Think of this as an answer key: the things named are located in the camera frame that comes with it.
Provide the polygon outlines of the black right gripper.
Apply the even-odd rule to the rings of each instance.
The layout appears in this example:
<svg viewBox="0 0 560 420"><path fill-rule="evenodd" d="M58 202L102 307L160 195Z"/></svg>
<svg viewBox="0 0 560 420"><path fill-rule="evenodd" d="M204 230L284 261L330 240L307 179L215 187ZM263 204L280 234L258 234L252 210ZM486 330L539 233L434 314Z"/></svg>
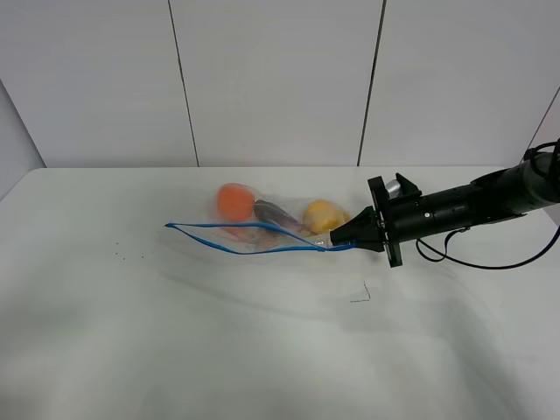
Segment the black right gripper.
<svg viewBox="0 0 560 420"><path fill-rule="evenodd" d="M350 249L365 249L375 253L386 251L388 263L391 268L403 265L400 249L401 240L396 232L396 219L393 211L398 205L417 200L417 197L404 197L390 199L381 176L367 181L374 209L364 208L358 215L344 225L330 232L331 251L344 251ZM358 239L378 239L381 232L381 241L363 241Z"/></svg>

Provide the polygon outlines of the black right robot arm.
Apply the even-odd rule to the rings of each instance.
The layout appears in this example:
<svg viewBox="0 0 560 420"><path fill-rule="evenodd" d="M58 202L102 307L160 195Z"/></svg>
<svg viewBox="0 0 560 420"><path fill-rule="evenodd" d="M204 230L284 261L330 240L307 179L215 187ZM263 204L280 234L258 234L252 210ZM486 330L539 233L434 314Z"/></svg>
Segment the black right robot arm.
<svg viewBox="0 0 560 420"><path fill-rule="evenodd" d="M397 174L390 183L371 178L372 206L330 233L333 246L386 253L391 267L402 265L400 246L443 234L447 240L470 228L509 221L559 202L559 143L525 151L515 167L494 171L467 185L428 195Z"/></svg>

